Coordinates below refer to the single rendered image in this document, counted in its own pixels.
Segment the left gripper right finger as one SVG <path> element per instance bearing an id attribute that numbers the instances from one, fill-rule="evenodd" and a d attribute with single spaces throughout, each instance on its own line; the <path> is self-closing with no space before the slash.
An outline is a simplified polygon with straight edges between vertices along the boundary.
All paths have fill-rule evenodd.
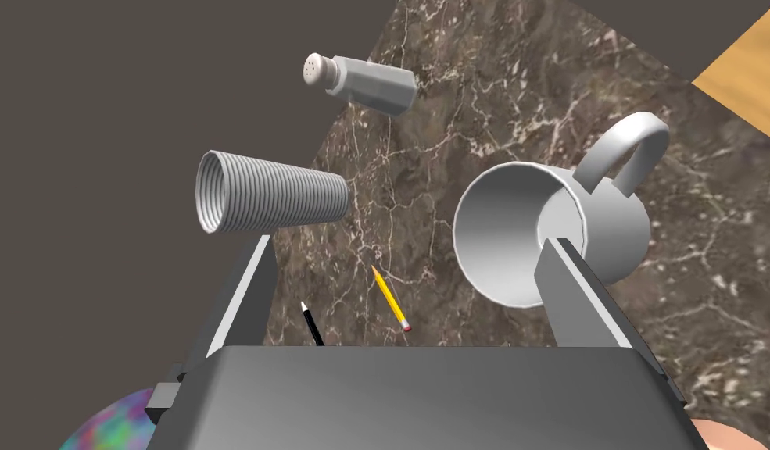
<path id="1" fill-rule="evenodd" d="M 569 240 L 545 240 L 534 281 L 557 345 L 630 348 L 658 374 L 666 374 L 640 332 Z"/>

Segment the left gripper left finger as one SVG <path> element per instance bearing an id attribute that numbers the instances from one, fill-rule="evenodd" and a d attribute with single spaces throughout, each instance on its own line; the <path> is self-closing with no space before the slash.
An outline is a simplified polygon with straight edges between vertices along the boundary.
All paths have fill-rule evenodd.
<path id="1" fill-rule="evenodd" d="M 274 245 L 269 234 L 262 234 L 242 250 L 198 334 L 185 371 L 225 346 L 262 345 L 277 284 Z"/>

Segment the black pen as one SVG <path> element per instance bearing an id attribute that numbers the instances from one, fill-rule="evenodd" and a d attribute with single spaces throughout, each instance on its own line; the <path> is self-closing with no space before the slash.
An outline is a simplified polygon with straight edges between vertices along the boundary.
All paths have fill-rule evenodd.
<path id="1" fill-rule="evenodd" d="M 316 346 L 324 346 L 324 341 L 321 336 L 320 331 L 318 330 L 317 324 L 313 318 L 313 315 L 307 306 L 305 302 L 300 302 L 300 305 L 302 305 L 302 313 L 304 316 L 304 319 L 306 321 L 306 325 L 313 337 L 313 341 Z"/>

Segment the white mug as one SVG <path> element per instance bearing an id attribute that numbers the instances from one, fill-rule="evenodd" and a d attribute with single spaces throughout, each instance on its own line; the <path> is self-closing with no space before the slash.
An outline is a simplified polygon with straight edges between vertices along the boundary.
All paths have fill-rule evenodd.
<path id="1" fill-rule="evenodd" d="M 636 189 L 669 140 L 662 120 L 636 112 L 600 136 L 573 170 L 507 162 L 481 173 L 453 221 L 467 281 L 495 303 L 539 306 L 534 270 L 548 238 L 569 240 L 604 284 L 626 278 L 650 243 L 650 219 Z"/>

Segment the grey ribbed cup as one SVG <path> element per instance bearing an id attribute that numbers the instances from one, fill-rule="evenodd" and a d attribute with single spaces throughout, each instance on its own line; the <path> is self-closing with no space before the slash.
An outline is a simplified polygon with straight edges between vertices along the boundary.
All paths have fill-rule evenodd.
<path id="1" fill-rule="evenodd" d="M 196 212 L 208 234 L 337 222 L 349 211 L 335 173 L 209 151 L 199 163 Z"/>

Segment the yellow pencil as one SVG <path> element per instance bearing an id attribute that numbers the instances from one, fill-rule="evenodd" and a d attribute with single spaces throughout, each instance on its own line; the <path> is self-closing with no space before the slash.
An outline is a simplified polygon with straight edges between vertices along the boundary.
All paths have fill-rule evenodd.
<path id="1" fill-rule="evenodd" d="M 402 328 L 405 332 L 410 332 L 412 330 L 411 325 L 409 324 L 408 320 L 404 316 L 402 309 L 400 309 L 395 297 L 393 296 L 392 292 L 389 289 L 389 286 L 385 282 L 383 276 L 381 275 L 380 271 L 375 267 L 371 267 L 374 278 L 379 286 L 379 289 L 381 293 L 384 295 L 386 301 L 389 304 L 389 308 L 392 310 L 393 314 L 399 321 L 399 324 L 402 325 Z"/>

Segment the multicoloured ball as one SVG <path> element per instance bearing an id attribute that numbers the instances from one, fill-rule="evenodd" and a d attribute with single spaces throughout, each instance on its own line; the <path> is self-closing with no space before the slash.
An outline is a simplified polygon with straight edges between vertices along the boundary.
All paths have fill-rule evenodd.
<path id="1" fill-rule="evenodd" d="M 151 394 L 136 391 L 96 413 L 59 450 L 146 450 L 156 427 L 145 412 Z"/>

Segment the grey salt shaker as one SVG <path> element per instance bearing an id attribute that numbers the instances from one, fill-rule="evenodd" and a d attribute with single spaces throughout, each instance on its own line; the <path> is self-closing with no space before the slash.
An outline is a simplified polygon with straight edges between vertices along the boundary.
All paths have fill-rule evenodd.
<path id="1" fill-rule="evenodd" d="M 399 67 L 313 53 L 303 65 L 306 84 L 332 96 L 384 113 L 400 116 L 417 97 L 414 74 Z"/>

